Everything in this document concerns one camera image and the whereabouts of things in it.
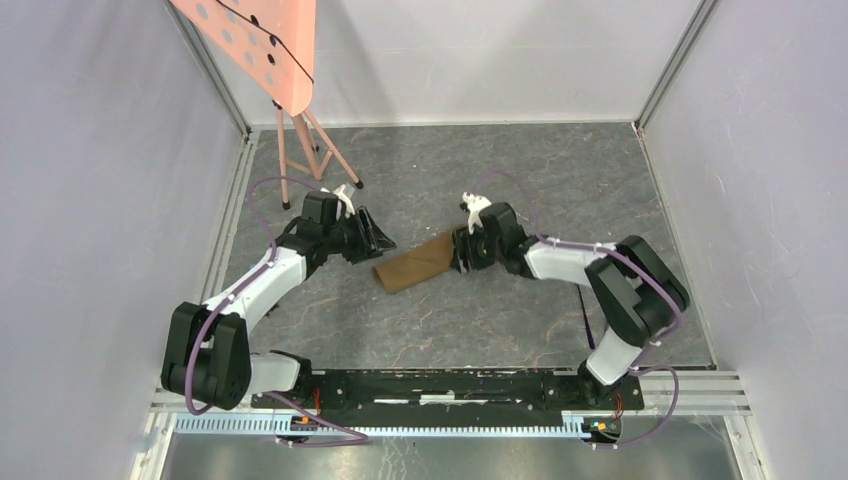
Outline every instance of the white wall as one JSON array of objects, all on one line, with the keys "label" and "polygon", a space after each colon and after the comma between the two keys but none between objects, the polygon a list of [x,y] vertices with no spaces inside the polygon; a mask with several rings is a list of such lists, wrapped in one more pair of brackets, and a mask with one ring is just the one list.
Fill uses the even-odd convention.
[{"label": "white wall", "polygon": [[647,146],[778,479],[845,478],[848,3],[721,2]]},{"label": "white wall", "polygon": [[[698,0],[319,0],[325,125],[633,120]],[[248,121],[268,96],[210,43]]]},{"label": "white wall", "polygon": [[238,135],[159,0],[0,17],[0,478],[126,478]]}]

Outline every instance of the black mounting plate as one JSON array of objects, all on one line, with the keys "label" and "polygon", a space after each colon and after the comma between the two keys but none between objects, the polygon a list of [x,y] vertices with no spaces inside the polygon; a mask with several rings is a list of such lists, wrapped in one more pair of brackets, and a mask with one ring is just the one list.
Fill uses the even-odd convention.
[{"label": "black mounting plate", "polygon": [[[324,370],[311,383],[322,418],[357,427],[561,426],[563,410],[615,410],[617,395],[625,410],[645,408],[638,378],[625,376],[592,405],[574,372],[553,369]],[[433,395],[479,403],[440,403],[449,397]],[[315,396],[303,405],[314,408]],[[287,408],[264,396],[251,406]]]}]

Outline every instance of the cardboard tube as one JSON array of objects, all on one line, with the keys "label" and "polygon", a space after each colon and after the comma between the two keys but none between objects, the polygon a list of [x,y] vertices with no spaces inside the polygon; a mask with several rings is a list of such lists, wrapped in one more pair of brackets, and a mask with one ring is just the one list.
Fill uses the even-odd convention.
[{"label": "cardboard tube", "polygon": [[398,293],[450,270],[454,230],[374,267],[377,283],[388,293]]}]

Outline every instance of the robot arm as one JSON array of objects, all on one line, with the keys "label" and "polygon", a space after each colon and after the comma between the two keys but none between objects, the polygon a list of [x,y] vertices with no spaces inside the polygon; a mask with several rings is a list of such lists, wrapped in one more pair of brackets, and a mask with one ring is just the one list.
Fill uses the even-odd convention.
[{"label": "robot arm", "polygon": [[[671,325],[671,308],[649,285],[631,283],[638,276],[626,265],[602,251],[558,248],[528,236],[509,204],[492,204],[485,197],[468,194],[463,200],[469,222],[453,234],[452,266],[456,270],[479,270],[501,263],[515,275],[563,280],[594,290],[608,328],[598,348],[578,368],[590,396],[603,395],[614,387],[651,339]],[[650,275],[681,311],[689,306],[686,289],[644,239],[630,236],[602,246]]]},{"label": "robot arm", "polygon": [[232,286],[200,305],[185,302],[174,311],[161,374],[166,390],[185,393],[190,352],[201,325],[216,309],[218,315],[203,339],[194,368],[193,397],[229,410],[245,395],[292,390],[300,377],[309,375],[309,360],[283,352],[251,354],[250,332],[330,255],[341,254],[348,262],[358,263],[396,247],[365,207],[353,210],[344,189],[307,194],[301,215],[275,243]]}]

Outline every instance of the pink board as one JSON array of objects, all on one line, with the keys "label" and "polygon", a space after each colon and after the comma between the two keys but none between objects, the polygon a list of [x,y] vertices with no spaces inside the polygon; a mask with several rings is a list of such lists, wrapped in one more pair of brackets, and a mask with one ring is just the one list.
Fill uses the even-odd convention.
[{"label": "pink board", "polygon": [[309,106],[315,64],[315,0],[171,2],[289,115],[298,115]]}]

